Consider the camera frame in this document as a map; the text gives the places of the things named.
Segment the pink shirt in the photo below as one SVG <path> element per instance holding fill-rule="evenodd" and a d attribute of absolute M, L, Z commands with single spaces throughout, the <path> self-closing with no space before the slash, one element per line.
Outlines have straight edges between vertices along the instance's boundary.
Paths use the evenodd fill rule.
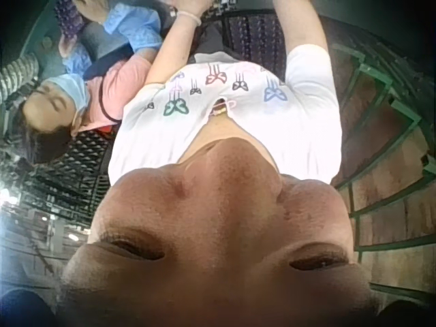
<path fill-rule="evenodd" d="M 106 76 L 96 77 L 87 82 L 91 94 L 89 118 L 91 123 L 80 128 L 80 131 L 90 131 L 116 123 L 106 117 L 99 102 L 100 86 L 103 82 L 103 106 L 106 113 L 115 120 L 123 118 L 123 111 L 145 85 L 151 63 L 134 54 L 128 61 L 119 61 L 113 65 Z"/>

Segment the white t-shirt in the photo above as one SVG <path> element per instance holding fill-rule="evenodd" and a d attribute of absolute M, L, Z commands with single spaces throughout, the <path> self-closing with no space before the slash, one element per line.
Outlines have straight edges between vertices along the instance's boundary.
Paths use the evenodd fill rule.
<path fill-rule="evenodd" d="M 285 82 L 255 63 L 213 61 L 145 86 L 124 109 L 110 182 L 176 164 L 218 99 L 236 104 L 228 116 L 265 146 L 280 173 L 330 183 L 339 171 L 342 130 L 330 56 L 307 44 L 289 54 Z"/>

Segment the white bracelet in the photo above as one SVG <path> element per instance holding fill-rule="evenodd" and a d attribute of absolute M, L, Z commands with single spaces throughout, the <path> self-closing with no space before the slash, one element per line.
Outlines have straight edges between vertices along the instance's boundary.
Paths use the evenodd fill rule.
<path fill-rule="evenodd" d="M 190 12 L 184 12 L 184 11 L 182 11 L 182 10 L 179 10 L 179 11 L 177 12 L 177 16 L 178 16 L 178 15 L 183 15 L 183 16 L 191 17 L 192 19 L 195 20 L 195 22 L 197 23 L 197 26 L 202 26 L 202 20 L 199 19 L 196 15 L 191 14 Z"/>

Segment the blue face mask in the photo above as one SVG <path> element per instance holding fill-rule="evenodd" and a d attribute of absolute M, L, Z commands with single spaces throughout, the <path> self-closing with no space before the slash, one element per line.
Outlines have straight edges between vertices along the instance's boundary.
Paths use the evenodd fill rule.
<path fill-rule="evenodd" d="M 78 74 L 65 74 L 47 79 L 63 89 L 74 101 L 78 115 L 87 108 L 91 96 L 83 78 Z"/>

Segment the hand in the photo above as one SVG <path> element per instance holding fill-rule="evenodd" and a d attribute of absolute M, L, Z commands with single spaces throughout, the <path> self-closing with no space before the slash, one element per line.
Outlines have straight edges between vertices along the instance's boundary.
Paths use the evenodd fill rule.
<path fill-rule="evenodd" d="M 201 18 L 204 12 L 213 4 L 213 0 L 164 0 L 163 2 L 175 7 L 177 10 L 194 14 L 198 18 Z"/>
<path fill-rule="evenodd" d="M 108 0 L 73 0 L 77 10 L 89 20 L 103 24 L 108 19 Z"/>
<path fill-rule="evenodd" d="M 61 57 L 66 59 L 71 56 L 76 44 L 77 35 L 75 35 L 72 39 L 67 39 L 65 35 L 62 34 L 61 41 L 59 41 L 59 53 L 61 54 Z"/>

